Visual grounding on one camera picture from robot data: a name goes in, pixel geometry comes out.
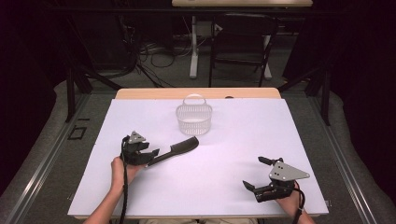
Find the wire basket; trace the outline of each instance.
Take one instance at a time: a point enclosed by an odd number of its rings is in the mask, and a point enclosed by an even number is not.
[[[186,101],[203,100],[202,104],[187,104]],[[183,100],[183,105],[176,110],[179,129],[188,135],[200,135],[207,133],[210,129],[212,118],[212,106],[206,103],[204,96],[190,94]]]

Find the white tabletop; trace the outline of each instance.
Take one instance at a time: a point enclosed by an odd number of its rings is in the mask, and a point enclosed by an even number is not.
[[[312,0],[172,0],[174,7],[311,7]]]
[[[199,146],[142,170],[129,187],[128,218],[279,217],[274,201],[257,203],[242,180],[256,187],[270,183],[272,167],[258,157],[282,157],[311,176],[299,181],[311,215],[328,214],[286,102],[282,99],[207,99],[212,127],[197,136]],[[110,186],[110,163],[120,155],[121,140],[132,131],[147,138],[147,151],[188,139],[177,126],[182,100],[113,100],[92,150],[68,215],[87,217]],[[114,216],[119,216],[120,200]]]

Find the human hand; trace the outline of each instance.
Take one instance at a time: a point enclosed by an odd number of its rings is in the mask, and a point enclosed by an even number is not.
[[[126,166],[126,172],[128,176],[128,184],[131,184],[132,180],[136,176],[137,172],[145,167],[146,165],[139,165],[139,166]],[[124,185],[124,168],[123,168],[123,161],[120,157],[114,158],[113,162],[111,162],[111,189],[120,190]]]
[[[300,189],[300,186],[297,182],[294,182],[294,187],[296,189]],[[280,207],[290,216],[295,217],[297,210],[299,209],[301,202],[300,192],[294,190],[289,197],[283,199],[276,199],[276,202],[280,205]],[[305,210],[302,211],[298,224],[315,224],[315,221],[309,216]]]
[[[294,182],[294,187],[299,189],[297,182]],[[291,192],[291,195],[286,198],[276,199],[280,207],[290,216],[294,217],[300,204],[300,193],[296,190]]]

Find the forearm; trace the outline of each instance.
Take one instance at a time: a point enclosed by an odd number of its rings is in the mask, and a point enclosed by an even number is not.
[[[88,217],[88,219],[84,222],[86,224],[94,223],[94,224],[107,224],[111,219],[111,215],[113,214],[114,209],[120,197],[122,195],[121,189],[111,189],[106,197],[102,200],[99,206],[93,211],[93,213]]]
[[[305,210],[301,213],[300,218],[298,219],[298,224],[315,224],[314,219],[309,216]]]

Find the black cable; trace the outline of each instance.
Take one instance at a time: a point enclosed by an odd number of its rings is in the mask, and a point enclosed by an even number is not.
[[[302,190],[300,190],[300,185],[295,181],[297,188],[294,188],[293,190],[296,190],[299,192],[299,206],[297,208],[296,214],[294,216],[293,224],[297,224],[298,219],[300,218],[300,215],[303,213],[304,209],[304,204],[305,204],[305,195]]]
[[[122,146],[121,146],[121,156],[122,156],[122,164],[123,164],[123,169],[124,169],[124,174],[123,174],[123,176],[124,176],[124,186],[123,186],[124,199],[123,199],[122,212],[121,212],[121,217],[120,217],[120,222],[119,222],[120,224],[122,224],[125,219],[126,206],[127,206],[127,202],[128,202],[128,174],[127,174],[127,170],[126,170],[127,163],[125,162]]]

